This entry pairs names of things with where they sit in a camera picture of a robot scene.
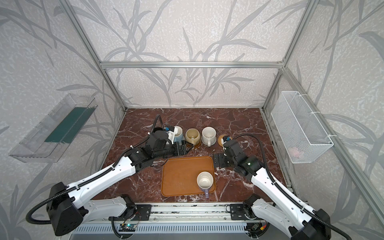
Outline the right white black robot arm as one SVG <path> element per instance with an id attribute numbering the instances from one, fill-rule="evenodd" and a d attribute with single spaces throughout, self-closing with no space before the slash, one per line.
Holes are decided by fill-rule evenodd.
<path id="1" fill-rule="evenodd" d="M 223 147 L 222 157 L 234 171 L 261 189 L 274 203 L 269 205 L 260 197 L 250 197 L 248 206 L 252 216 L 273 225 L 292 240 L 329 240 L 332 232 L 345 239 L 351 237 L 331 224 L 330 216 L 322 209 L 315 210 L 289 191 L 269 170 L 264 145 L 257 140 L 262 159 L 247 156 L 236 138 L 221 135 L 218 142 Z"/>

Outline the beige mug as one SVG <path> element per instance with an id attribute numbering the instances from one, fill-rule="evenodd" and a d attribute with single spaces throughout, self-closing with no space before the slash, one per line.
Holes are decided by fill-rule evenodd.
<path id="1" fill-rule="evenodd" d="M 196 146 L 201 143 L 201 134 L 197 129 L 188 129 L 185 133 L 185 140 Z"/>

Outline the white lilac-handled mug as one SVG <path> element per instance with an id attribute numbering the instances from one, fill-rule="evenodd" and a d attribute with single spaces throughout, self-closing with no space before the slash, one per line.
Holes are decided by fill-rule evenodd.
<path id="1" fill-rule="evenodd" d="M 214 184 L 214 177 L 209 172 L 201 172 L 197 176 L 197 184 L 200 190 L 209 198 L 209 191 Z"/>

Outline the brown wooden coaster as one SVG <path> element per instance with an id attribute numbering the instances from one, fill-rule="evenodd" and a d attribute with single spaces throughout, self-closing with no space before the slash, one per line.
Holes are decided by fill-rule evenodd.
<path id="1" fill-rule="evenodd" d="M 199 148 L 200 146 L 202 145 L 202 142 L 199 141 L 198 143 L 196 144 L 192 144 L 192 143 L 189 143 L 189 142 L 186 142 L 186 146 L 189 150 L 192 150 L 192 149 L 197 149 Z"/>

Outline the tan rattan coaster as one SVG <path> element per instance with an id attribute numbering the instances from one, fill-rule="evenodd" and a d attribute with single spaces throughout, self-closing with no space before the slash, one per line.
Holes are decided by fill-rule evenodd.
<path id="1" fill-rule="evenodd" d="M 223 137 L 224 135 L 220 135 L 219 137 L 218 137 L 218 144 L 221 146 L 221 147 L 223 147 L 224 145 L 222 145 L 222 137 Z"/>

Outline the light blue mug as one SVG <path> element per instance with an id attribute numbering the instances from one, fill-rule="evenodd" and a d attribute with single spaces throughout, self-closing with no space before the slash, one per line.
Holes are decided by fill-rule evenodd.
<path id="1" fill-rule="evenodd" d="M 174 133 L 175 133 L 174 142 L 181 143 L 184 140 L 183 129 L 179 126 L 175 126 Z"/>

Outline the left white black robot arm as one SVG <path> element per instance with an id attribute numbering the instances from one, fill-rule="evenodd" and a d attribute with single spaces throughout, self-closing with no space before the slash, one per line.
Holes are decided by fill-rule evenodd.
<path id="1" fill-rule="evenodd" d="M 129 197 L 118 197 L 107 203 L 93 205 L 93 197 L 115 183 L 151 167 L 156 159 L 167 159 L 188 154 L 192 144 L 177 141 L 178 130 L 161 125 L 156 115 L 152 128 L 138 144 L 123 150 L 118 159 L 100 171 L 69 185 L 59 182 L 51 188 L 49 198 L 34 206 L 26 214 L 32 225 L 51 225 L 56 236 L 66 235 L 86 221 L 107 217 L 126 217 L 133 209 Z"/>

